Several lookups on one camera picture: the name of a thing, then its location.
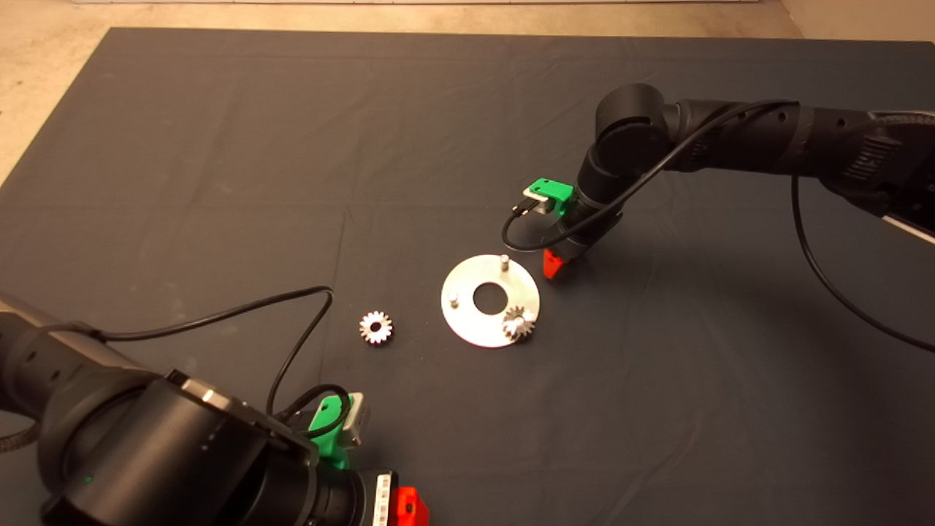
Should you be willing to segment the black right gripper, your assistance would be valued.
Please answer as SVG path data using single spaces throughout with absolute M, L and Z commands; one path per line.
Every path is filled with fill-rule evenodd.
M 622 218 L 622 206 L 617 206 L 611 212 L 601 214 L 598 220 L 589 224 L 586 229 L 580 229 L 576 233 L 568 235 L 568 230 L 574 229 L 581 222 L 587 222 L 588 218 L 598 212 L 598 207 L 571 205 L 570 210 L 546 230 L 547 240 L 561 237 L 561 240 L 558 240 L 557 243 L 549 244 L 542 253 L 542 274 L 546 279 L 555 279 L 564 270 L 565 264 L 567 264 L 565 259 L 577 259 L 588 252 Z

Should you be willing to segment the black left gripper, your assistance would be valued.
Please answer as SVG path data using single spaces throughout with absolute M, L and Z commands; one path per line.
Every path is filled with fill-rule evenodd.
M 428 526 L 430 510 L 394 470 L 322 470 L 320 524 Z

